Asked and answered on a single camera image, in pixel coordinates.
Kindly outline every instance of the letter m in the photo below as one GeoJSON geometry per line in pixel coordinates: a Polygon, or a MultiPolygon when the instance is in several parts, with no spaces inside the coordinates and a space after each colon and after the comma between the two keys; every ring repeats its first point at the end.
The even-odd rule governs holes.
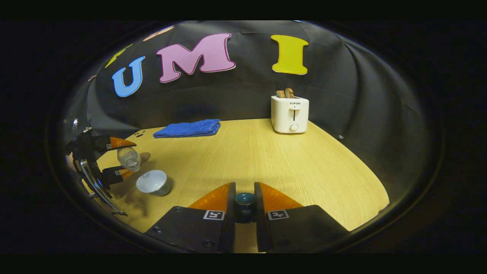
{"type": "Polygon", "coordinates": [[[160,55],[162,59],[162,76],[159,81],[168,83],[181,76],[181,73],[175,70],[175,64],[186,74],[192,75],[201,57],[203,57],[201,72],[219,72],[235,68],[236,65],[230,61],[226,49],[226,40],[231,36],[230,33],[207,36],[201,39],[192,51],[180,44],[160,49],[157,52],[157,55],[160,55]]]}

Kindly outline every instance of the wooden table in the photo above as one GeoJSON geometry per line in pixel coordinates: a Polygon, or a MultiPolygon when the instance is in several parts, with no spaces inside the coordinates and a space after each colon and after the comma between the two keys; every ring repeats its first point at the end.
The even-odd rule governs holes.
{"type": "MultiPolygon", "coordinates": [[[[113,201],[129,226],[145,232],[171,207],[187,207],[208,192],[236,182],[237,193],[254,192],[254,182],[274,187],[307,205],[319,205],[351,231],[372,219],[389,204],[389,197],[373,172],[339,141],[312,122],[303,134],[276,133],[270,119],[221,121],[216,135],[154,138],[163,127],[139,131],[127,140],[150,159],[139,172],[111,186],[113,201]],[[163,170],[173,182],[162,197],[144,194],[137,178],[163,170]]],[[[100,169],[119,165],[116,151],[98,161],[100,169]]],[[[101,206],[110,210],[105,204],[101,206]]],[[[255,224],[237,224],[236,251],[257,252],[255,224]]]]}

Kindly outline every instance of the white bowl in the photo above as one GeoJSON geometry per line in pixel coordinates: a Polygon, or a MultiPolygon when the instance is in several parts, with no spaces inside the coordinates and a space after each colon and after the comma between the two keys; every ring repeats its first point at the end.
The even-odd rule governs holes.
{"type": "Polygon", "coordinates": [[[168,176],[162,170],[151,170],[142,174],[137,179],[135,186],[142,193],[157,196],[164,196],[171,189],[168,183],[168,176]]]}

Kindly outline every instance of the blue towel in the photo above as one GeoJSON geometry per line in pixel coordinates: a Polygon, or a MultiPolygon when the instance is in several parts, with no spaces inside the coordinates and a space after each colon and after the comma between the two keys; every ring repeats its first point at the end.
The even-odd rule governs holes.
{"type": "Polygon", "coordinates": [[[154,133],[154,138],[181,138],[215,135],[220,128],[220,120],[207,119],[194,123],[170,124],[154,133]]]}

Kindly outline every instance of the plastic bottle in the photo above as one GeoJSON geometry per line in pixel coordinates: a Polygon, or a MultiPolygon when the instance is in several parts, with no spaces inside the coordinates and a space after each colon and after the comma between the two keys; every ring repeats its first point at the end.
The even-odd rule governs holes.
{"type": "Polygon", "coordinates": [[[133,172],[137,172],[140,170],[140,154],[138,154],[132,147],[118,149],[117,158],[124,168],[133,172]]]}

